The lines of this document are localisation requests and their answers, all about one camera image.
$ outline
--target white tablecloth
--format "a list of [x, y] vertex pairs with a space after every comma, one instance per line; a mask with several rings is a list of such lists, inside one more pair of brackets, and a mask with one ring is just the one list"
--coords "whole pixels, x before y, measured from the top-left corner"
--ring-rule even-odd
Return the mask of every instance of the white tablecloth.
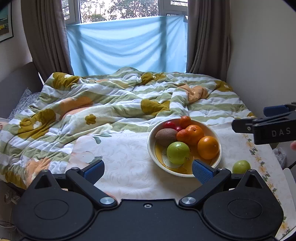
[[[219, 167], [232, 170], [236, 161], [247, 160], [280, 202], [284, 222], [276, 238], [282, 238], [296, 226], [296, 210], [285, 175], [270, 146], [254, 145], [253, 135], [234, 133], [231, 123], [211, 128], [223, 148]], [[92, 136], [82, 136], [74, 146], [67, 169], [83, 168], [95, 157], [102, 156], [105, 173], [95, 186], [117, 200], [175, 198], [178, 201], [200, 186], [195, 178], [177, 177], [159, 168], [149, 156], [147, 137], [148, 133], [121, 133], [101, 136], [96, 141]]]

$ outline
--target headboard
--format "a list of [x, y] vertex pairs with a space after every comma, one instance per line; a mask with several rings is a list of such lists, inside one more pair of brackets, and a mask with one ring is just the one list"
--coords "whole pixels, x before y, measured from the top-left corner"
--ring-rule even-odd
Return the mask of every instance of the headboard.
[[43, 84], [33, 62], [12, 72], [0, 81], [0, 117], [8, 118], [26, 88], [35, 93], [41, 91], [42, 87]]

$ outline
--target picture frame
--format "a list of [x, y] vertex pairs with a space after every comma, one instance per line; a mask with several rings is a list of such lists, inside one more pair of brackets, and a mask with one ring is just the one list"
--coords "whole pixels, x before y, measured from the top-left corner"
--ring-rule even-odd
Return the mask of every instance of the picture frame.
[[0, 11], [0, 42], [13, 37], [11, 2]]

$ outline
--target green apple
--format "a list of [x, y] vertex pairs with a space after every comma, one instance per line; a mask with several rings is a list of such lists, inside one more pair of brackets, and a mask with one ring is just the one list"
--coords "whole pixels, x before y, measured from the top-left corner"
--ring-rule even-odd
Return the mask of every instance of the green apple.
[[232, 173], [244, 174], [248, 169], [251, 169], [250, 163], [246, 160], [237, 161], [232, 167]]
[[167, 156], [171, 163], [182, 165], [189, 160], [190, 149], [184, 142], [173, 142], [167, 148]]

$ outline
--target orange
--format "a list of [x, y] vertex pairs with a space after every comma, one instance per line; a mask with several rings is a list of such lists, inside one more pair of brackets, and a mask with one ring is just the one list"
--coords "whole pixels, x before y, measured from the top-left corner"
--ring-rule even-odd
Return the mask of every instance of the orange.
[[213, 159], [219, 152], [218, 141], [214, 137], [205, 136], [198, 142], [197, 151], [203, 159]]
[[187, 145], [190, 145], [190, 134], [187, 130], [180, 130], [177, 133], [177, 141], [184, 142]]
[[198, 125], [189, 125], [186, 129], [190, 135], [190, 145], [196, 145], [204, 137], [203, 130]]
[[180, 126], [185, 129], [187, 126], [191, 125], [191, 118], [189, 116], [182, 116], [180, 118]]

